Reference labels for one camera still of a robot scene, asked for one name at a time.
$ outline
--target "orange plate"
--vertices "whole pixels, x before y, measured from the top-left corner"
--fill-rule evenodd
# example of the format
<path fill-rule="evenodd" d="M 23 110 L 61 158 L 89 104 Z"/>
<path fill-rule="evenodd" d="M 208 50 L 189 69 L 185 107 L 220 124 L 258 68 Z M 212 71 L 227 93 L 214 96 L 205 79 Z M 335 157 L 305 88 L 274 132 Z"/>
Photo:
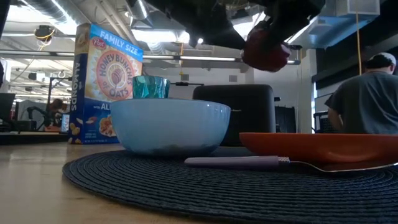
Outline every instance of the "orange plate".
<path fill-rule="evenodd" d="M 364 162 L 397 158 L 398 136 L 376 134 L 240 133 L 241 142 L 259 156 L 304 162 Z"/>

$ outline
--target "desk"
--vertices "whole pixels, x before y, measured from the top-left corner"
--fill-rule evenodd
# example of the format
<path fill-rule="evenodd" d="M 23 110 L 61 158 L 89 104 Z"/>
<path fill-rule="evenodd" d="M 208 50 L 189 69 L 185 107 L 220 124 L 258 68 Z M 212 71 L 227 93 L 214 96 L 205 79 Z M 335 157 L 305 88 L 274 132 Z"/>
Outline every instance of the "desk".
<path fill-rule="evenodd" d="M 62 177 L 73 159 L 119 145 L 66 143 L 0 146 L 0 222 L 40 224 L 203 223 L 127 207 L 90 195 Z"/>

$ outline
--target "ceramic bowl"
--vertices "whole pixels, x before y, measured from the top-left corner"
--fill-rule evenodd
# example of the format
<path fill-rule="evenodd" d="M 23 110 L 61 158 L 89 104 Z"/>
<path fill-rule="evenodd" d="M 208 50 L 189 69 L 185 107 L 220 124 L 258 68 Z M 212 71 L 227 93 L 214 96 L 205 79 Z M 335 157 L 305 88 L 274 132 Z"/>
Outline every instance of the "ceramic bowl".
<path fill-rule="evenodd" d="M 148 156 L 200 156 L 223 140 L 231 108 L 219 103 L 178 99 L 131 99 L 111 104 L 120 143 Z"/>

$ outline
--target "teal cup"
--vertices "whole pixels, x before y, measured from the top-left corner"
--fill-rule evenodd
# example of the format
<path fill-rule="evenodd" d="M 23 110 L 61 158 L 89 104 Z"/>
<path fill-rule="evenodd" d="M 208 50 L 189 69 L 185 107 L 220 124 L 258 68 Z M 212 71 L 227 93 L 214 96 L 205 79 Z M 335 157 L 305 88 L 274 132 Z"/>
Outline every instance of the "teal cup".
<path fill-rule="evenodd" d="M 168 98 L 170 81 L 166 78 L 152 75 L 139 75 L 132 79 L 132 97 L 144 98 Z"/>

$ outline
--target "dark blue woven placemat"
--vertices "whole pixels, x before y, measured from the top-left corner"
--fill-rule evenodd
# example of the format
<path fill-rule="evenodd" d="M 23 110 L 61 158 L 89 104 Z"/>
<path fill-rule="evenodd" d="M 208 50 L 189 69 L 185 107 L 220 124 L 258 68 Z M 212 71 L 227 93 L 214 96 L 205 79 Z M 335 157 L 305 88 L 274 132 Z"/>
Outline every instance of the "dark blue woven placemat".
<path fill-rule="evenodd" d="M 219 149 L 216 155 L 244 156 Z M 168 213 L 259 223 L 398 223 L 398 170 L 326 175 L 197 169 L 183 160 L 93 154 L 65 164 L 75 185 L 118 202 Z"/>

